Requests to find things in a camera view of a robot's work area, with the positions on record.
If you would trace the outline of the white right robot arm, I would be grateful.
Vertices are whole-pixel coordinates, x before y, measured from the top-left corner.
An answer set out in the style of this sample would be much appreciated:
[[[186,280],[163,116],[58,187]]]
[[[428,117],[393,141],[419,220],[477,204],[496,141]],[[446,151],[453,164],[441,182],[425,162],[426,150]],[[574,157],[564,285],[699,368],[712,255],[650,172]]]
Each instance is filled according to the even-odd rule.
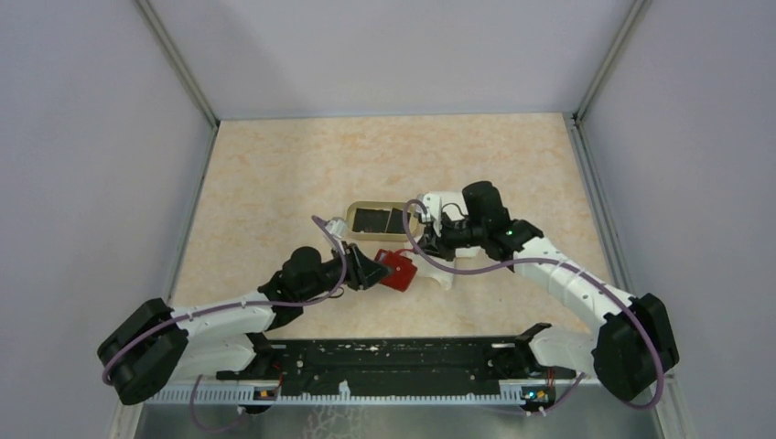
[[[597,379],[631,408],[648,389],[644,409],[662,398],[680,357],[666,306],[654,294],[630,294],[574,262],[530,221],[513,218],[490,181],[457,194],[427,192],[407,201],[404,212],[422,224],[420,237],[406,236],[431,266],[454,275],[507,269],[543,287],[586,325],[581,333],[536,324],[519,336],[515,364],[523,375],[570,369]]]

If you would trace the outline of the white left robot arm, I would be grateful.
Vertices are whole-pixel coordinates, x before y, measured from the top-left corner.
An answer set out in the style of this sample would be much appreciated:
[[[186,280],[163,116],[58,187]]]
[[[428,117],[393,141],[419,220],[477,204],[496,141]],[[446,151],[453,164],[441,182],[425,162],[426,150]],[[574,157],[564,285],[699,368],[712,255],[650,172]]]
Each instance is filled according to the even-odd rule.
[[[299,247],[270,280],[241,297],[210,305],[174,308],[161,298],[143,302],[97,348],[102,380],[122,404],[135,405],[170,382],[232,376],[267,376],[275,355],[262,335],[284,327],[305,308],[339,289],[369,289],[393,268],[351,243],[329,261],[312,247]]]

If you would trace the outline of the red leather card holder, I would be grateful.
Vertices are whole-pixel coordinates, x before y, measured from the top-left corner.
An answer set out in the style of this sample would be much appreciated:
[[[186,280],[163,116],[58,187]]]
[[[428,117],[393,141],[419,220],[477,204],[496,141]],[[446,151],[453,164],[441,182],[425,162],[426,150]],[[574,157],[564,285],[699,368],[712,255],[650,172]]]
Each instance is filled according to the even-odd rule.
[[[387,266],[390,272],[380,284],[398,292],[405,292],[418,272],[418,267],[411,258],[412,254],[409,249],[377,251],[374,260]]]

